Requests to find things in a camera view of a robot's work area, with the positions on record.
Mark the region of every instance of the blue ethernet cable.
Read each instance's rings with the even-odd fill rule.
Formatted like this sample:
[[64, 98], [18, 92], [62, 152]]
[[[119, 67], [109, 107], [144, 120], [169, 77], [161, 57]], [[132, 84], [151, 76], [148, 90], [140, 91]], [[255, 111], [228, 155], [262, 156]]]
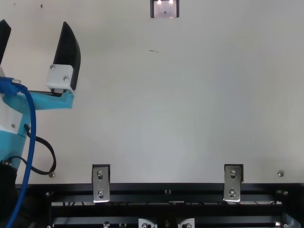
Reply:
[[16, 95], [18, 92], [21, 92], [25, 95], [29, 110], [30, 110], [30, 121], [31, 121], [31, 137], [29, 141], [29, 149], [28, 149], [28, 163], [25, 168], [23, 182], [21, 191], [17, 200], [17, 203], [15, 205], [15, 208], [9, 218], [9, 221], [6, 225], [6, 228], [11, 228], [22, 205], [22, 202], [25, 197], [25, 193], [28, 187], [28, 181], [29, 181], [29, 175], [30, 175], [30, 169], [33, 162], [34, 157], [34, 149], [35, 149], [35, 138], [36, 138], [36, 110], [34, 105], [34, 100], [31, 96], [31, 94], [28, 91], [28, 88], [26, 88], [24, 85], [14, 83], [16, 82], [13, 78], [7, 78], [7, 77], [0, 77], [0, 93], [5, 95]]

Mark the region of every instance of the white wall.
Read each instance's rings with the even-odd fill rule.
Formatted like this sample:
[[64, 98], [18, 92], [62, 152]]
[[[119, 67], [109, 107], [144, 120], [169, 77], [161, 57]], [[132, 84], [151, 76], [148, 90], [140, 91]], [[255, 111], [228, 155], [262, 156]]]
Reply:
[[[37, 112], [56, 177], [31, 183], [90, 182], [92, 164], [112, 182], [223, 182], [225, 163], [245, 182], [304, 182], [304, 1], [180, 3], [151, 19], [149, 0], [0, 2], [2, 67], [29, 89], [47, 90], [63, 21], [81, 48], [73, 109]], [[51, 163], [38, 144], [34, 166]]]

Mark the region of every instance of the black base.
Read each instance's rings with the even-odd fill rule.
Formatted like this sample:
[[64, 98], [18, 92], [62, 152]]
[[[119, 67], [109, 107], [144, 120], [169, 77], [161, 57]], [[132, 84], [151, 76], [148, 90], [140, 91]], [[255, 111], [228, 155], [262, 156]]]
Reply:
[[72, 202], [92, 202], [92, 184], [30, 185], [28, 194], [46, 203], [41, 227], [100, 228], [109, 222], [111, 228], [135, 228], [138, 218], [155, 219], [159, 228], [168, 228], [168, 223], [176, 228], [176, 219], [181, 218], [195, 218], [197, 228], [274, 227], [277, 222], [283, 227], [290, 223], [286, 213], [304, 227], [302, 184], [242, 184], [241, 188], [241, 200], [252, 204], [224, 202], [223, 184], [110, 184], [110, 202], [84, 206]]

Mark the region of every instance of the metal clip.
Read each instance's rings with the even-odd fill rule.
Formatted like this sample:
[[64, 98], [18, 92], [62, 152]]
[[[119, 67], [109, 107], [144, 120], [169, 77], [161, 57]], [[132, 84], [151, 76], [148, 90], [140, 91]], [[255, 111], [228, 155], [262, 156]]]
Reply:
[[178, 224], [179, 228], [195, 228], [195, 219], [194, 218], [188, 218], [185, 219]]
[[106, 166], [92, 167], [92, 185], [94, 203], [110, 201], [109, 168]]
[[225, 165], [224, 201], [240, 202], [242, 166]]
[[156, 221], [153, 222], [148, 219], [139, 218], [138, 219], [138, 228], [157, 228]]

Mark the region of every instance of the bolt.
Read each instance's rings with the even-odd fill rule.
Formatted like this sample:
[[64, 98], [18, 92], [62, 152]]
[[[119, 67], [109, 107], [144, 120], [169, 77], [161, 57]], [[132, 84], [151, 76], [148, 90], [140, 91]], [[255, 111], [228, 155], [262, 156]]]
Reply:
[[102, 189], [100, 189], [99, 191], [98, 191], [98, 195], [99, 195], [99, 198], [103, 198], [104, 197], [104, 191], [102, 190]]
[[277, 172], [277, 175], [278, 175], [279, 177], [283, 177], [284, 174], [285, 174], [284, 170], [279, 170], [279, 171]]
[[230, 196], [231, 198], [233, 198], [235, 195], [236, 195], [236, 191], [234, 191], [234, 189], [230, 189], [230, 191], [229, 191], [229, 196]]
[[231, 170], [231, 171], [230, 171], [230, 175], [231, 175], [232, 177], [235, 177], [235, 176], [236, 176], [236, 171], [235, 171], [235, 170]]
[[53, 177], [55, 177], [55, 173], [54, 173], [54, 172], [51, 172], [48, 176], [49, 176], [50, 178], [53, 178]]
[[102, 179], [103, 178], [103, 172], [101, 170], [98, 170], [97, 171], [97, 176], [98, 176], [98, 179]]

